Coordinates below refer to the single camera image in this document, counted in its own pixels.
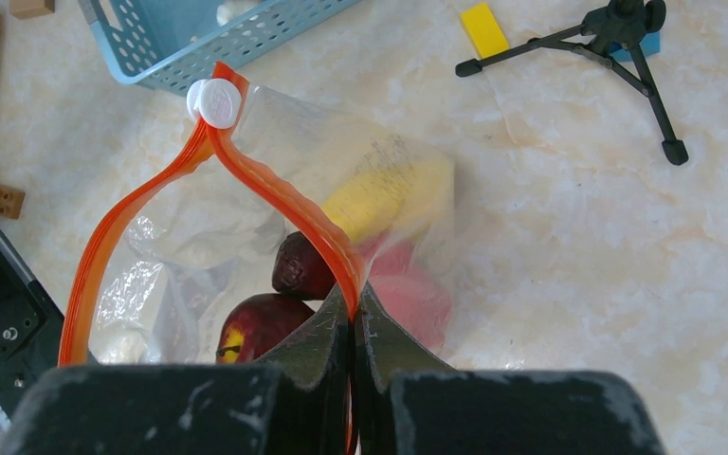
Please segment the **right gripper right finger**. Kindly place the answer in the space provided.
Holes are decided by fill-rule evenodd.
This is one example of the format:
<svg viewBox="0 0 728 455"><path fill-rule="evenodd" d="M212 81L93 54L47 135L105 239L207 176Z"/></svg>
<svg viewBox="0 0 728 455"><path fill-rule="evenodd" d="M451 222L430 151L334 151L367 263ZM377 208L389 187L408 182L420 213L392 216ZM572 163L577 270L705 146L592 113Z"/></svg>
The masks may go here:
<svg viewBox="0 0 728 455"><path fill-rule="evenodd" d="M597 371L463 371L389 316L370 286L355 314L365 454L662 454L641 396Z"/></svg>

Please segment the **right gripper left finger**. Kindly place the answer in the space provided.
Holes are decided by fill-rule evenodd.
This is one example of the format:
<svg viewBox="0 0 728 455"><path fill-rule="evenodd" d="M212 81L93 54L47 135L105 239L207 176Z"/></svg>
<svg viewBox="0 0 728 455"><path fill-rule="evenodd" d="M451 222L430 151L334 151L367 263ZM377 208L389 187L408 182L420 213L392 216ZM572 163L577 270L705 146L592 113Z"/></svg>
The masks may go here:
<svg viewBox="0 0 728 455"><path fill-rule="evenodd" d="M2 454L344 454L352 444L339 290L277 347L236 365L80 365L22 399Z"/></svg>

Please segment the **dark red toy fruit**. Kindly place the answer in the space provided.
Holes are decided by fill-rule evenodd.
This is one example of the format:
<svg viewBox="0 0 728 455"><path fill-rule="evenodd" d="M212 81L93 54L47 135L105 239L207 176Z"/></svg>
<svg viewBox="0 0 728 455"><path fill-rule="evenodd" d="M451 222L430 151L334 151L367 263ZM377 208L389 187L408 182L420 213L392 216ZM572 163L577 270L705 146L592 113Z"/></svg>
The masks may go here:
<svg viewBox="0 0 728 455"><path fill-rule="evenodd" d="M252 296L227 316L215 351L216 364L247 363L266 354L315 311L302 300L277 293Z"/></svg>

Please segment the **dark red toy plum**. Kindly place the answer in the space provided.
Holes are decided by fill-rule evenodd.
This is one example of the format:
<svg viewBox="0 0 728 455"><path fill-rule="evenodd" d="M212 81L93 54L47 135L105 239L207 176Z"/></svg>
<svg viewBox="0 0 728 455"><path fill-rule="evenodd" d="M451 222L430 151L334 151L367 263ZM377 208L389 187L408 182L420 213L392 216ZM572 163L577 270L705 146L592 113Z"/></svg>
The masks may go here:
<svg viewBox="0 0 728 455"><path fill-rule="evenodd" d="M286 236L275 257L275 291L300 300L325 300L337 283L333 272L302 232Z"/></svg>

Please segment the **clear zip top bag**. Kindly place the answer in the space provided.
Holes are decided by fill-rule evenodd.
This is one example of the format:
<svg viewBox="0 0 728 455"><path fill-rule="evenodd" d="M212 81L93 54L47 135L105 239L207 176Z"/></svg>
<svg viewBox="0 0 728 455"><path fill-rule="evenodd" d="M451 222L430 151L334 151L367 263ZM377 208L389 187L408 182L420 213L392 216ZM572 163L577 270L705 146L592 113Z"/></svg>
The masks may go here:
<svg viewBox="0 0 728 455"><path fill-rule="evenodd" d="M320 208L363 172L444 155L456 173L449 154L221 63L189 86L186 103L195 126L180 153L107 212L82 254L60 365L215 362L229 313L252 296L281 294L271 284L275 257L296 231L330 267L348 317L372 287L360 246L384 239L413 242L451 295L451 319L454 194L449 217L424 232L360 244Z"/></svg>

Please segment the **yellow toy squash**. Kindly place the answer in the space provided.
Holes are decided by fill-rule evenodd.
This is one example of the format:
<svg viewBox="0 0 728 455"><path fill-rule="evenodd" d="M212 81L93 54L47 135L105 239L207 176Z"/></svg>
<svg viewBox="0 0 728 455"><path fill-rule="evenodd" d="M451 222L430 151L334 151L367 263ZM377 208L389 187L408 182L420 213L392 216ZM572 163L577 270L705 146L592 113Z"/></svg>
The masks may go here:
<svg viewBox="0 0 728 455"><path fill-rule="evenodd" d="M363 172L320 208L355 244L384 232L418 235L452 212L454 173L444 155Z"/></svg>

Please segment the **white toy garlic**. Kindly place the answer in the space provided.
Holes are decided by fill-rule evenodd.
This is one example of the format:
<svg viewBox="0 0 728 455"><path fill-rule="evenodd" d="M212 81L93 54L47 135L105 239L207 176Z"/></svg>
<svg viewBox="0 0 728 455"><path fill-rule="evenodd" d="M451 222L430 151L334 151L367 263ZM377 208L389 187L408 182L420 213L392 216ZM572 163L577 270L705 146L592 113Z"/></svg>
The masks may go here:
<svg viewBox="0 0 728 455"><path fill-rule="evenodd" d="M259 4L259 0L225 0L216 9L217 24L224 26Z"/></svg>

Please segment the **red toy apple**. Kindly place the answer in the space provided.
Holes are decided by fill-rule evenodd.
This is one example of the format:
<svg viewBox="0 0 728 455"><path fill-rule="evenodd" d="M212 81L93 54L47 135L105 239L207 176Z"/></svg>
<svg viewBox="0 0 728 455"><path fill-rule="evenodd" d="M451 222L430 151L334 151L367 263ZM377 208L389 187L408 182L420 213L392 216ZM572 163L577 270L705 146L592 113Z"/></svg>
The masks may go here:
<svg viewBox="0 0 728 455"><path fill-rule="evenodd" d="M375 239L361 245L360 252L371 262L368 281L386 312L425 348L439 353L453 301L415 258L413 242Z"/></svg>

